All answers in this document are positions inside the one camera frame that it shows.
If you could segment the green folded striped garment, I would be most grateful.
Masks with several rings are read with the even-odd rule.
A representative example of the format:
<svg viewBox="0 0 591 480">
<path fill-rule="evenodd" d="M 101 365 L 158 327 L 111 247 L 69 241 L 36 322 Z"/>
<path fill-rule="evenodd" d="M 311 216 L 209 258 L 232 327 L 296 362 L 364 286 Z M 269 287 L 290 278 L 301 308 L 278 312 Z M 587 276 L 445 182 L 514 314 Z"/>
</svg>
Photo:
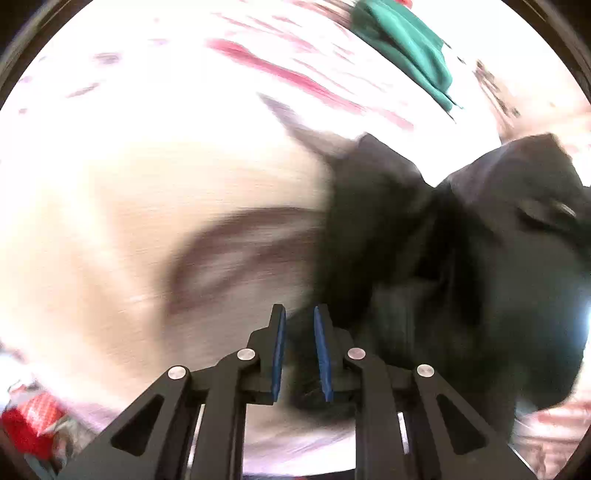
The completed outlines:
<svg viewBox="0 0 591 480">
<path fill-rule="evenodd" d="M 451 94 L 448 44 L 412 12 L 411 1 L 359 1 L 349 30 L 427 92 L 446 113 L 459 103 Z"/>
</svg>

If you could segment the black leather jacket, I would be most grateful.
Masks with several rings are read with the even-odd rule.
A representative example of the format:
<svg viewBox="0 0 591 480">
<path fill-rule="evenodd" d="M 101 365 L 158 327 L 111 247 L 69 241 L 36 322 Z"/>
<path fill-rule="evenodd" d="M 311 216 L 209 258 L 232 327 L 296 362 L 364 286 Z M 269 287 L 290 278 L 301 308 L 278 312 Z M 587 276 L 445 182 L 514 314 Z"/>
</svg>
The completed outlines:
<svg viewBox="0 0 591 480">
<path fill-rule="evenodd" d="M 365 135 L 332 159 L 311 305 L 386 362 L 432 365 L 491 424 L 571 393 L 587 342 L 590 190 L 550 134 L 430 186 Z"/>
</svg>

